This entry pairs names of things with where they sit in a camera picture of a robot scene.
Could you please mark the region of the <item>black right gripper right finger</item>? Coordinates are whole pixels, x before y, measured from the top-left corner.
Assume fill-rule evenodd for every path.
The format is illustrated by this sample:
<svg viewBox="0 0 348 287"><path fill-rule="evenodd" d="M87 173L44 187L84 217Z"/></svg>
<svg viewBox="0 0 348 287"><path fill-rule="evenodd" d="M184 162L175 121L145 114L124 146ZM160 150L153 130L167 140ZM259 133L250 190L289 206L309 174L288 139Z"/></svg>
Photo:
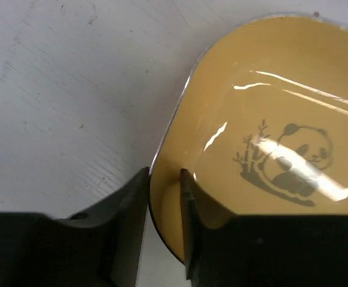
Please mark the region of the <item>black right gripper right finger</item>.
<svg viewBox="0 0 348 287"><path fill-rule="evenodd" d="M210 228L215 206L180 173L186 278L193 286L348 286L348 215L236 215Z"/></svg>

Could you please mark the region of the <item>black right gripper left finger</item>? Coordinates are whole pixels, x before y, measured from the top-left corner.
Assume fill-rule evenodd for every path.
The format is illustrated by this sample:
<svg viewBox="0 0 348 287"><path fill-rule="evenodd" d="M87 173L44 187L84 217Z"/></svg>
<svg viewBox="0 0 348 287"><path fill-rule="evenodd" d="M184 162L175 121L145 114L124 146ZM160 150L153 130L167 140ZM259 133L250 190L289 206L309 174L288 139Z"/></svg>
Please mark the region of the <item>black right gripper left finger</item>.
<svg viewBox="0 0 348 287"><path fill-rule="evenodd" d="M149 169L66 219L0 212L0 286L135 286Z"/></svg>

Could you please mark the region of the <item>yellow square panda dish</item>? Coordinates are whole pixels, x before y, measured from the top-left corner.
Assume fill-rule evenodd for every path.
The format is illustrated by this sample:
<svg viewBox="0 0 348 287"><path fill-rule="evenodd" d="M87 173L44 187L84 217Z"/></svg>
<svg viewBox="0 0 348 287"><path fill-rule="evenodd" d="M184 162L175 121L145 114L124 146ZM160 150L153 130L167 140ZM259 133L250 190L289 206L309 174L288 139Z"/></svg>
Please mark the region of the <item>yellow square panda dish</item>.
<svg viewBox="0 0 348 287"><path fill-rule="evenodd" d="M248 21L197 61L151 167L149 208L184 260L180 172L238 215L348 215L348 26L302 14Z"/></svg>

